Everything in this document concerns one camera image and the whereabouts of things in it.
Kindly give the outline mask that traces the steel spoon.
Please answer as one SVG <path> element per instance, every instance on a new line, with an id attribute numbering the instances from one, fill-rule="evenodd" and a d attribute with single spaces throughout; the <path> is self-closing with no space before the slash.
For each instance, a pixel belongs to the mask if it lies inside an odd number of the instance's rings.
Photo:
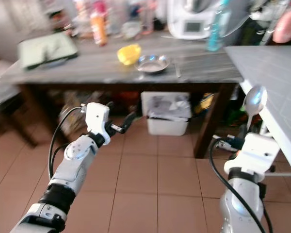
<path id="1" fill-rule="evenodd" d="M 246 124 L 247 133 L 251 132 L 253 117 L 258 115 L 264 109 L 267 104 L 267 99 L 267 89 L 261 84 L 253 86 L 246 94 L 244 99 L 244 106 L 248 115 Z"/>

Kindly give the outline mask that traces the grey wooden table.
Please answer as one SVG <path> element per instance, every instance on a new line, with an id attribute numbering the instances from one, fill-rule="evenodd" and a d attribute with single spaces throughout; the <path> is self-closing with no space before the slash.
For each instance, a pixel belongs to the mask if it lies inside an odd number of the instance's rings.
<path id="1" fill-rule="evenodd" d="M 158 32 L 144 35 L 136 43 L 143 55 L 167 55 L 172 61 L 176 58 L 181 78 L 176 77 L 173 63 L 161 75 L 143 75 L 132 65 L 121 64 L 116 53 L 130 41 L 119 39 L 103 47 L 78 41 L 79 55 L 52 68 L 26 71 L 14 63 L 1 75 L 0 83 L 19 87 L 26 104 L 41 117 L 50 133 L 58 125 L 59 109 L 50 100 L 48 90 L 212 93 L 194 147 L 195 158 L 205 157 L 234 89 L 243 82 L 241 73 L 225 51 L 207 51 L 203 41 L 181 40 Z"/>

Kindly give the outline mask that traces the white plastic bin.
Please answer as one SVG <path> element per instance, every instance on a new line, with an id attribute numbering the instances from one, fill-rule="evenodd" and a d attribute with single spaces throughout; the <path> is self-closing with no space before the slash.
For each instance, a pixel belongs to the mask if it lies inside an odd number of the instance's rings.
<path id="1" fill-rule="evenodd" d="M 142 92 L 143 115 L 148 133 L 182 136 L 192 118 L 188 92 Z"/>

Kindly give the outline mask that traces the yellow plastic cup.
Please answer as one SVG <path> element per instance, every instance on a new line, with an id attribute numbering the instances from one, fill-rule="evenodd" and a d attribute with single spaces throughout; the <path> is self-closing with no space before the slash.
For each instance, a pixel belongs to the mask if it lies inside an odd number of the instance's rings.
<path id="1" fill-rule="evenodd" d="M 133 65 L 141 57 L 142 48 L 139 44 L 126 45 L 116 53 L 117 59 L 123 65 Z"/>

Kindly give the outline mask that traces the round steel plate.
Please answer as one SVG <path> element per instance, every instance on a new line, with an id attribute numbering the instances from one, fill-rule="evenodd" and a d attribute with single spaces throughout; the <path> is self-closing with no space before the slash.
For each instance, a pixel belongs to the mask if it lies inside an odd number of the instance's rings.
<path id="1" fill-rule="evenodd" d="M 134 65 L 135 69 L 148 75 L 162 73 L 171 64 L 167 55 L 142 55 Z"/>

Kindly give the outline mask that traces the steel fork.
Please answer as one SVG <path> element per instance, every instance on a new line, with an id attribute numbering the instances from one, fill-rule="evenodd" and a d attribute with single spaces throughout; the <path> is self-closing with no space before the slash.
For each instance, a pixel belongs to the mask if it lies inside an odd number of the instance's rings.
<path id="1" fill-rule="evenodd" d="M 173 64 L 174 64 L 174 67 L 175 67 L 175 75 L 178 79 L 181 78 L 181 71 L 179 69 L 179 62 L 176 58 L 174 58 L 173 60 Z"/>

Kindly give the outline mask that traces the chair with grey seat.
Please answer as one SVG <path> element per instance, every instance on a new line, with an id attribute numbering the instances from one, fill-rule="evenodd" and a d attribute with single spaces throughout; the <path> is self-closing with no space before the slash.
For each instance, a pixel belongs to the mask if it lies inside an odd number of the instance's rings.
<path id="1" fill-rule="evenodd" d="M 10 66 L 12 66 L 10 62 L 0 60 L 0 78 Z M 25 129 L 24 124 L 14 117 L 15 111 L 22 106 L 24 106 L 24 99 L 20 95 L 19 89 L 12 84 L 0 83 L 0 129 L 15 130 L 29 147 L 34 148 L 37 146 L 37 142 Z"/>

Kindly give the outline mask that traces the orange squeeze bottle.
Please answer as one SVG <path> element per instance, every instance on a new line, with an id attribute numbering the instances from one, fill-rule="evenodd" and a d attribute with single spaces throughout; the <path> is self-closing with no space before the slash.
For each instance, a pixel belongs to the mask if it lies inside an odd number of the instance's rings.
<path id="1" fill-rule="evenodd" d="M 93 38 L 95 44 L 103 47 L 107 44 L 106 35 L 106 6 L 102 0 L 96 0 L 92 3 L 92 11 L 90 13 L 90 24 L 92 27 Z"/>

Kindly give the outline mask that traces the small lidded plastic container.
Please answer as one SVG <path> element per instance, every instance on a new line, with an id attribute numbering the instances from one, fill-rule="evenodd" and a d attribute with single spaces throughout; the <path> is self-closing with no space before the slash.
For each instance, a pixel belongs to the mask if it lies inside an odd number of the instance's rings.
<path id="1" fill-rule="evenodd" d="M 121 27 L 121 36 L 125 40 L 132 40 L 141 33 L 142 28 L 139 21 L 125 22 Z"/>

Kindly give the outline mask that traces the grey tiled table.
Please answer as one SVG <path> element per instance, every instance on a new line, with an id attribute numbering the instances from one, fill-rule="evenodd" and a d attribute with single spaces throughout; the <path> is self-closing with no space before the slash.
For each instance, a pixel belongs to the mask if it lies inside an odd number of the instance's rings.
<path id="1" fill-rule="evenodd" d="M 291 166 L 291 45 L 230 46 L 225 51 L 243 77 L 244 92 L 258 84 L 267 89 L 260 116 Z"/>

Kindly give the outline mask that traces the white kitchen appliance with display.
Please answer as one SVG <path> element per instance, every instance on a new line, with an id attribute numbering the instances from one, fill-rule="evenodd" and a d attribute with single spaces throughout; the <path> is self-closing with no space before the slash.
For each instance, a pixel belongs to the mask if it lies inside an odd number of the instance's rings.
<path id="1" fill-rule="evenodd" d="M 205 39 L 210 35 L 219 0 L 168 0 L 167 24 L 173 37 Z"/>

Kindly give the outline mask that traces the blue plastic water bottle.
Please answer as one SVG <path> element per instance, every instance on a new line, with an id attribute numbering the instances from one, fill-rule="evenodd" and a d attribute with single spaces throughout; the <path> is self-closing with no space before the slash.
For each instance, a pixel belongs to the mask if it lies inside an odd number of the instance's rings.
<path id="1" fill-rule="evenodd" d="M 216 8 L 212 24 L 210 25 L 210 37 L 206 43 L 207 51 L 214 52 L 223 47 L 223 38 L 225 37 L 231 14 L 229 2 L 230 0 L 220 0 L 220 4 Z"/>

